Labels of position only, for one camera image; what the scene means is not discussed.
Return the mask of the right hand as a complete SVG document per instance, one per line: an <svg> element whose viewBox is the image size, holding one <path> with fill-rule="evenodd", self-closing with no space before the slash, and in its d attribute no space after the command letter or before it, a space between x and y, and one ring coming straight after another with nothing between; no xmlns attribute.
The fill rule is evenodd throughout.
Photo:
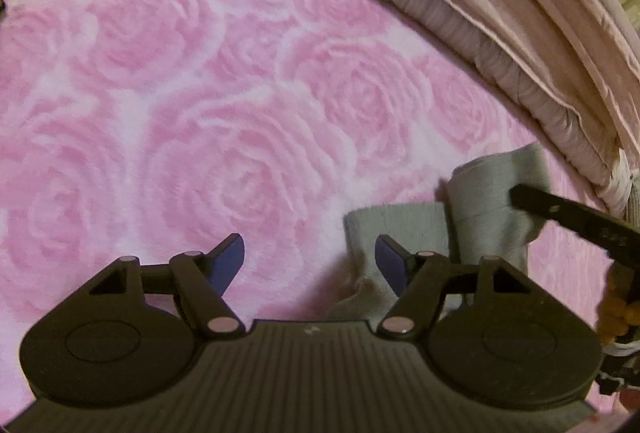
<svg viewBox="0 0 640 433"><path fill-rule="evenodd" d="M603 346L614 343L620 335L625 335L630 327L639 327L639 302L628 304L626 290L618 286L622 279L618 264L613 263L606 272L602 300L597 306L596 334ZM639 411L639 390L620 390L614 403L614 411L628 413Z"/></svg>

